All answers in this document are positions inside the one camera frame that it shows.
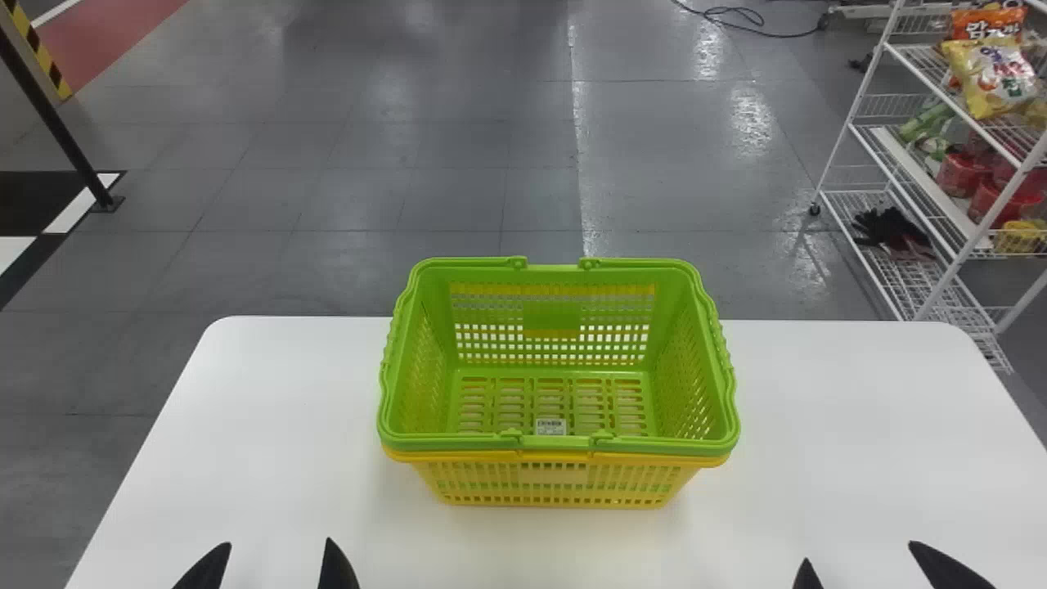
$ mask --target red container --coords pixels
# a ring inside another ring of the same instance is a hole
[[[941,160],[935,181],[953,198],[971,198],[989,167],[965,153],[948,153]]]
[[[996,187],[1003,189],[1003,186],[1007,185],[1010,178],[1015,177],[1015,172],[1018,169],[1010,164],[1009,161],[1002,155],[997,155],[993,160],[993,181],[996,183]],[[1030,190],[1042,190],[1047,187],[1047,169],[1038,168],[1032,169],[1025,176],[1025,181],[1018,189],[1030,189]]]
[[[978,184],[978,189],[975,190],[974,198],[971,199],[967,217],[971,217],[972,221],[980,223],[985,218],[985,212],[988,212],[988,209],[998,198],[1000,198],[1000,188],[996,187],[996,182],[993,178],[985,176],[981,183]],[[1043,200],[1043,185],[1030,186],[1029,180],[1026,178],[1025,182],[1010,197],[1010,202],[1003,206],[1003,210],[1000,210],[1000,214],[993,223],[993,228],[998,229],[1007,221],[1021,219],[1023,210],[1040,204]]]

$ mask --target snack bag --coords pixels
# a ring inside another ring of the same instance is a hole
[[[971,116],[979,120],[1021,107],[1039,93],[1037,72],[1013,37],[945,41],[941,50],[963,85]]]
[[[953,39],[985,39],[986,37],[1015,37],[1022,40],[1022,24],[1028,6],[953,10]]]

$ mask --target basket rim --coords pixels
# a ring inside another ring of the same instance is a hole
[[[458,433],[424,433],[404,434],[393,431],[389,426],[391,401],[393,397],[392,376],[399,369],[403,355],[397,357],[396,352],[405,338],[406,326],[410,324],[415,298],[420,274],[432,267],[445,268],[504,268],[507,270],[526,271],[616,271],[623,269],[675,269],[683,271],[694,294],[694,299],[703,308],[708,320],[708,330],[703,330],[707,338],[709,350],[713,355],[717,370],[712,371],[716,381],[716,390],[720,393],[720,404],[726,417],[725,434],[717,439],[683,439],[671,437],[615,436],[607,432],[596,432],[591,436],[537,436],[521,435],[519,432],[458,434]],[[578,259],[577,265],[570,264],[528,264],[524,255],[488,256],[488,257],[428,257],[415,265],[407,277],[407,285],[397,298],[393,312],[393,321],[385,344],[381,366],[379,369],[379,385],[381,401],[377,415],[377,429],[382,446],[386,452],[403,455],[424,455],[426,453],[460,453],[460,452],[569,452],[569,453],[628,453],[644,455],[687,456],[687,457],[726,457],[737,445],[740,435],[740,424],[735,405],[736,379],[727,343],[723,339],[719,316],[712,299],[701,284],[698,271],[689,262],[671,257],[589,257]]]

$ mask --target shopping basket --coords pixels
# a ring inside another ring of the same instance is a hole
[[[378,432],[444,501],[660,507],[738,439],[687,262],[433,257],[397,300]]]

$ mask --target basket mesh side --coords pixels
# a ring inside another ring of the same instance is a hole
[[[450,284],[464,364],[636,366],[647,356],[654,284]]]
[[[706,358],[704,348],[698,316],[693,308],[685,308],[652,372],[659,435],[685,439],[719,436],[722,426],[715,415],[718,403],[710,367],[705,361],[695,362]]]
[[[655,508],[697,467],[585,462],[425,462],[415,465],[444,501],[471,505]]]
[[[410,334],[404,348],[404,386],[394,415],[405,433],[439,432],[447,420],[447,361],[424,305],[415,314]]]

